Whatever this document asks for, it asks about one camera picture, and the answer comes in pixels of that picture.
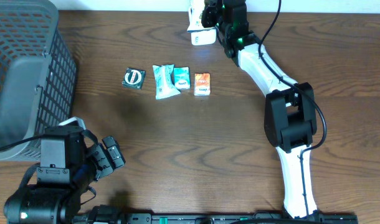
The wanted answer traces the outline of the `orange tissue pack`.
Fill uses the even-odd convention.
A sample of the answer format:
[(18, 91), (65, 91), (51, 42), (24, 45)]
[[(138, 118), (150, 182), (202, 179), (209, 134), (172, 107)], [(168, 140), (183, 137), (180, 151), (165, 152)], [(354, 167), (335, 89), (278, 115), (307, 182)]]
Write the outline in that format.
[(194, 95), (209, 96), (211, 94), (211, 75), (209, 73), (196, 73), (194, 79)]

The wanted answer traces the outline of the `white blue snack bag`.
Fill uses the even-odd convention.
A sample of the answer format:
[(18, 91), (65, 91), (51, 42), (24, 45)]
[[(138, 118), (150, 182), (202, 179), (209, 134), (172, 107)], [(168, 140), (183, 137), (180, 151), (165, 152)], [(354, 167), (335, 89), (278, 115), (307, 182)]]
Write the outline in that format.
[(205, 8), (206, 3), (208, 2), (209, 1), (206, 1), (206, 0), (190, 0), (189, 1), (189, 9), (188, 9), (189, 27), (187, 29), (188, 33), (202, 32), (202, 31), (211, 30), (214, 28), (214, 26), (204, 27), (202, 25), (202, 12)]

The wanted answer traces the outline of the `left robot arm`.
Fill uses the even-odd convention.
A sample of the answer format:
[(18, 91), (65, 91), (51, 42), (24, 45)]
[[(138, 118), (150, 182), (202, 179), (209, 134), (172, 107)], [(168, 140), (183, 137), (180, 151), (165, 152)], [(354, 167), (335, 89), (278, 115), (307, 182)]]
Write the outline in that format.
[(8, 223), (80, 223), (81, 196), (126, 163), (112, 136), (99, 141), (78, 117), (46, 128), (40, 149), (40, 162), (6, 200)]

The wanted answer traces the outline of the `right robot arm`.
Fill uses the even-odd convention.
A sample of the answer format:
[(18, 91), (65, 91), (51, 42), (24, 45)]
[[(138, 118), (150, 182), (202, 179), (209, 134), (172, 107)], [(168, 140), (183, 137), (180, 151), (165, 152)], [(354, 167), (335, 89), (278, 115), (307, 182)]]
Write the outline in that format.
[(310, 220), (318, 208), (310, 174), (311, 151), (327, 135), (312, 86), (290, 78), (269, 56), (264, 37), (249, 29), (246, 1), (206, 1), (202, 26), (214, 28), (226, 56), (245, 71), (265, 96), (264, 131), (277, 150), (290, 218)]

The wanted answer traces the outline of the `green tissue pack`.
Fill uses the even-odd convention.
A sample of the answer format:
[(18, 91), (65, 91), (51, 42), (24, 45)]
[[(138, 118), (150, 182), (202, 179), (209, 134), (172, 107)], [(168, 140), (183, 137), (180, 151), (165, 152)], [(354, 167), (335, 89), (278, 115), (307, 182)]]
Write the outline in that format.
[(190, 89), (191, 82), (188, 67), (174, 68), (174, 85), (178, 90)]

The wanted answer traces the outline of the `light green wipes pack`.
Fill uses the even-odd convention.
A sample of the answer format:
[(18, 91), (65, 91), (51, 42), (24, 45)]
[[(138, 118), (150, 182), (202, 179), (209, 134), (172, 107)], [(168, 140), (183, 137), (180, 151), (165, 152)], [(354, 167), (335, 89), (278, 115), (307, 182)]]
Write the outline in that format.
[(174, 86), (171, 75), (174, 64), (153, 65), (154, 79), (156, 82), (156, 99), (161, 100), (171, 96), (179, 95), (180, 91)]

